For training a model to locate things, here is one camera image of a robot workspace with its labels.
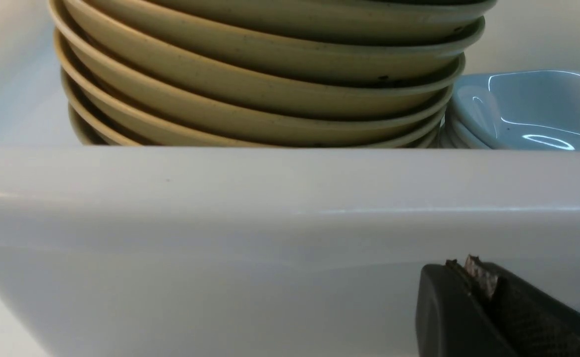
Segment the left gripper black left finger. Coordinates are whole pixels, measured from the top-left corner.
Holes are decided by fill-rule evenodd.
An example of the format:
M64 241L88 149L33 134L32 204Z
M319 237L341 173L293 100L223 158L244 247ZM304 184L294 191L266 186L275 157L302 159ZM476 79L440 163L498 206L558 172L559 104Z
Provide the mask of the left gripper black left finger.
M415 337L420 357L518 356L455 264L427 264L421 269Z

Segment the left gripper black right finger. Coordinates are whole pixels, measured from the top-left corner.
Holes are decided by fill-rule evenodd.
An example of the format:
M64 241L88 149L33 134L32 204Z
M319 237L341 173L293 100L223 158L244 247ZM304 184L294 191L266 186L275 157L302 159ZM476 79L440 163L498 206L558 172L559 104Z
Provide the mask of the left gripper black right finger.
M467 257L483 309L520 357L580 357L580 312L509 270Z

